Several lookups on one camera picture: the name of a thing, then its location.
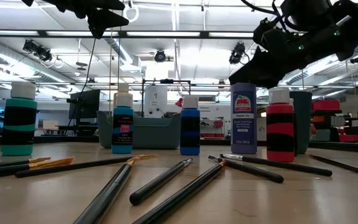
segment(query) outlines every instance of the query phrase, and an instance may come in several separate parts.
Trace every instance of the white bottle cap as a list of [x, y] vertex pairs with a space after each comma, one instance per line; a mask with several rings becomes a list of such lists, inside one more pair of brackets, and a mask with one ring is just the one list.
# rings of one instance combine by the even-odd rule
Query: white bottle cap
[[34, 100], [37, 87], [29, 82], [12, 82], [11, 98], [21, 97]]
[[129, 84], [128, 83], [118, 83], [118, 92], [129, 92]]
[[184, 108], [196, 108], [198, 109], [198, 96], [185, 95], [183, 96], [183, 109]]
[[290, 103], [290, 90], [287, 87], [269, 89], [268, 103]]
[[290, 98], [290, 105], [292, 106], [292, 111], [293, 111], [293, 98]]
[[117, 106], [129, 106], [132, 108], [132, 94], [130, 93], [118, 93], [117, 94]]

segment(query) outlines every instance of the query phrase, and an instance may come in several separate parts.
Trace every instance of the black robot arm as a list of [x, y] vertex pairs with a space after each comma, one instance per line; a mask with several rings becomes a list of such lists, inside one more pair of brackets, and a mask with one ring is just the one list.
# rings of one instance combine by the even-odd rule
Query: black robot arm
[[[302, 13], [305, 4], [309, 4], [308, 13]], [[316, 4], [320, 5], [313, 12], [311, 5]], [[266, 51], [257, 47], [254, 58], [229, 77], [231, 85], [249, 82], [271, 88], [286, 73], [319, 59], [336, 54], [339, 60], [345, 60], [353, 55], [358, 46], [358, 4], [349, 0], [333, 6], [326, 0], [285, 0], [281, 8], [284, 15], [277, 15], [271, 22], [262, 20], [254, 31], [254, 42]], [[276, 26], [281, 19], [292, 28], [307, 32], [299, 35], [283, 31]]]

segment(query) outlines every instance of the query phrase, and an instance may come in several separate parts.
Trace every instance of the computer monitor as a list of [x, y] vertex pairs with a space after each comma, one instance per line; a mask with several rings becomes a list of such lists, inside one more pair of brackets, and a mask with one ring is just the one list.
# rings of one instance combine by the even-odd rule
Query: computer monitor
[[70, 103], [70, 111], [68, 113], [70, 119], [96, 118], [96, 112], [99, 110], [100, 90], [84, 91], [70, 95], [67, 100]]

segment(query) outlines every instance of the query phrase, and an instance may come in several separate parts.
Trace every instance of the desk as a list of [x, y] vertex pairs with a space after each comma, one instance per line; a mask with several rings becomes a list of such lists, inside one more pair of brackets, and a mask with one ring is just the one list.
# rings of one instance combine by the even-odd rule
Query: desk
[[[103, 223], [132, 223], [145, 212], [215, 165], [207, 156], [229, 153], [229, 146], [202, 146], [201, 155], [143, 204], [133, 207], [129, 196], [139, 187], [188, 156], [178, 151], [136, 150], [135, 154], [156, 153], [158, 159], [137, 162]], [[358, 153], [309, 149], [311, 154], [358, 167]], [[264, 147], [259, 156], [265, 156]], [[34, 146], [33, 157], [53, 159], [75, 156], [75, 162], [119, 157], [98, 143], [64, 142]], [[22, 157], [3, 157], [4, 161]], [[256, 165], [284, 176], [276, 184], [256, 176], [225, 168], [166, 223], [274, 223], [355, 224], [358, 223], [358, 174], [300, 155], [297, 163], [331, 169], [332, 177]], [[17, 179], [0, 178], [0, 223], [73, 223], [122, 164], [92, 167]]]

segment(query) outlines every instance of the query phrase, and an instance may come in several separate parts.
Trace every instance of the paint bottle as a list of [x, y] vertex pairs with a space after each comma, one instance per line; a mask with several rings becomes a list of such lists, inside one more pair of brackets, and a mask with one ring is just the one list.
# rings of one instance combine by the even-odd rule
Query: paint bottle
[[132, 109], [132, 94], [118, 93], [117, 106], [112, 115], [111, 152], [128, 154], [132, 152], [132, 137], [134, 131], [134, 110]]
[[117, 94], [119, 93], [129, 93], [128, 83], [118, 83], [118, 92], [114, 94], [112, 108], [117, 107]]
[[257, 152], [256, 86], [237, 83], [231, 86], [231, 151], [239, 154]]
[[37, 117], [36, 86], [12, 82], [11, 99], [6, 100], [1, 153], [3, 156], [32, 154]]
[[180, 154], [186, 156], [200, 154], [198, 96], [183, 96], [183, 107], [180, 113]]
[[266, 107], [267, 159], [293, 162], [293, 107], [290, 91], [276, 87], [268, 91], [269, 105]]
[[293, 152], [296, 157], [298, 155], [298, 138], [296, 136], [296, 113], [293, 106], [293, 98], [290, 98], [290, 105], [292, 106], [293, 111]]

